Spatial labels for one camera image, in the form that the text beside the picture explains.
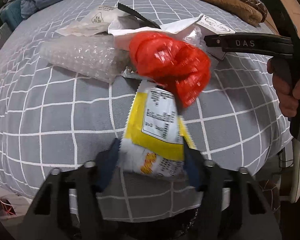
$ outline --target bubble wrap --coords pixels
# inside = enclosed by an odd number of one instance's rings
[[[112,83],[129,61],[129,52],[115,49],[112,35],[62,36],[46,41],[40,56],[83,75]]]

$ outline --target black bracket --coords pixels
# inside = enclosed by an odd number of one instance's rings
[[[97,192],[109,184],[118,160],[119,140],[109,151],[79,169],[53,169],[39,189],[21,226],[20,240],[113,239],[115,228],[105,226]],[[189,240],[281,240],[279,226],[259,186],[246,168],[231,171],[205,160],[184,140],[184,169],[189,183],[203,192]],[[72,226],[69,189],[77,190],[80,228]],[[230,188],[230,205],[221,211],[223,188]]]
[[[293,44],[291,38],[274,34],[217,34],[205,36],[204,41],[208,47],[221,47],[223,52],[244,52],[293,58]]]

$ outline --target screw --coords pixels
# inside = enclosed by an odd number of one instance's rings
[[[85,166],[86,168],[92,168],[92,167],[96,166],[96,163],[95,163],[94,161],[89,161],[89,162],[86,162],[86,163],[84,164],[84,166]]]
[[[60,173],[60,169],[59,169],[59,168],[54,168],[54,169],[52,169],[52,170],[50,171],[50,173],[51,173],[52,175],[58,175],[58,174]]]
[[[206,165],[208,167],[213,167],[214,165],[216,165],[216,163],[212,160],[205,160],[204,165]]]
[[[239,172],[241,174],[248,174],[249,173],[249,171],[248,171],[248,169],[246,167],[240,167],[239,168]]]

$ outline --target white paper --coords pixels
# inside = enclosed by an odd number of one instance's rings
[[[74,20],[70,25],[56,30],[57,33],[68,36],[92,36],[108,30],[110,23],[117,17],[129,15],[118,8],[100,5],[92,10],[80,22]]]
[[[108,28],[108,33],[114,36],[114,45],[118,49],[129,50],[129,44],[131,39],[140,32],[162,32],[171,37],[174,37],[178,40],[181,40],[184,37],[177,36],[182,30],[188,28],[192,24],[196,23],[202,18],[203,14],[200,14],[198,17],[179,20],[177,22],[168,23],[160,25],[161,29],[151,28],[151,27],[142,27],[138,29],[124,28],[120,29],[119,25],[110,25]]]

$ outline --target bed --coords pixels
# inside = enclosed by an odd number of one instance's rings
[[[109,85],[39,56],[42,43],[59,36],[58,28],[100,4],[118,2],[158,24],[203,13],[237,32],[271,33],[199,0],[63,0],[35,13],[0,51],[0,186],[33,198],[53,167],[75,169],[122,136],[138,80],[120,76]],[[291,140],[266,72],[268,59],[228,53],[183,114],[197,148],[221,167],[245,166],[255,174]],[[98,195],[105,219],[128,222],[170,217],[197,207],[201,198],[186,179],[169,182],[119,168]],[[70,199],[75,212],[75,192]]]

